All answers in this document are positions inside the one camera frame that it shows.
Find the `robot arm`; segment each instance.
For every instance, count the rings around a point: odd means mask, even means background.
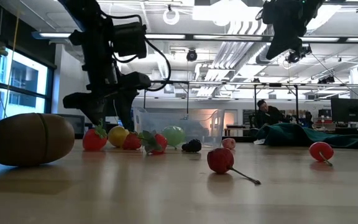
[[[271,60],[290,49],[288,62],[294,63],[311,53],[309,47],[302,47],[306,26],[317,16],[325,0],[271,0],[265,2],[262,17],[265,24],[273,24],[274,38],[266,58]]]
[[[113,98],[117,115],[124,127],[133,131],[130,117],[131,106],[138,90],[157,91],[166,85],[170,78],[170,65],[166,57],[158,52],[168,63],[169,76],[158,89],[151,90],[151,81],[147,75],[132,72],[128,75],[120,73],[117,61],[127,63],[135,58],[145,58],[147,49],[145,42],[156,49],[146,38],[146,27],[139,15],[114,17],[104,13],[96,0],[58,0],[68,11],[81,31],[75,30],[69,40],[73,45],[83,49],[85,64],[83,70],[88,72],[90,93],[73,93],[64,97],[65,108],[81,110],[93,124],[99,124],[105,117],[106,98]],[[128,19],[136,17],[139,22],[131,22],[115,26],[112,19]],[[120,57],[134,55],[130,60],[120,61]]]

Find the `wooden table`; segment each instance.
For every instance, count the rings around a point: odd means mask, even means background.
[[[213,174],[201,154],[145,157],[83,152],[53,164],[0,165],[0,224],[358,223],[358,150],[336,150],[334,167],[307,148],[238,144],[236,173]]]

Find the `blackberry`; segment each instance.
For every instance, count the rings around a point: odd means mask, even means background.
[[[193,139],[190,142],[183,144],[181,149],[185,152],[199,152],[201,150],[201,142],[198,139]]]

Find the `plastic container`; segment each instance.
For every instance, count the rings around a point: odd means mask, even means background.
[[[167,126],[181,127],[186,142],[199,139],[203,146],[219,147],[222,141],[224,110],[212,113],[148,113],[143,108],[134,108],[135,131],[146,130],[161,133]]]

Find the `black cable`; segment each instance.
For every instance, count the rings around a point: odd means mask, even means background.
[[[344,82],[342,82],[340,79],[338,79],[337,76],[334,75],[334,73],[332,71],[330,71],[327,67],[325,67],[325,65],[323,63],[321,63],[321,61],[313,54],[313,57],[318,61],[318,63],[320,63],[321,66],[323,66],[333,77],[335,77],[338,81],[340,81],[346,88],[348,88],[351,92],[353,92],[354,94],[356,94],[358,96],[358,94],[352,90],[350,87],[348,87]]]
[[[143,22],[142,22],[142,18],[140,15],[137,15],[137,14],[134,14],[134,15],[129,15],[129,16],[110,16],[109,14],[101,11],[102,15],[108,17],[108,18],[111,18],[111,19],[131,19],[131,18],[138,18],[140,24],[142,25]]]
[[[116,54],[115,54],[115,53],[112,53],[112,56],[113,56],[114,59],[115,59],[116,61],[118,61],[119,63],[129,63],[129,62],[131,62],[131,61],[133,61],[133,60],[135,60],[135,59],[137,58],[137,55],[135,55],[135,56],[133,56],[133,57],[131,57],[130,59],[127,59],[127,60],[119,60],[119,59],[116,57]]]
[[[163,88],[165,88],[165,86],[168,84],[169,80],[171,79],[171,64],[169,63],[167,57],[161,52],[161,50],[159,50],[158,48],[156,48],[156,46],[154,46],[152,43],[150,43],[150,41],[147,40],[147,38],[144,38],[144,40],[146,41],[147,44],[150,45],[150,47],[152,47],[157,53],[159,53],[165,59],[165,63],[167,63],[168,77],[165,79],[165,82],[162,84],[162,86],[160,86],[156,89],[150,89],[150,88],[146,89],[147,91],[160,91]]]

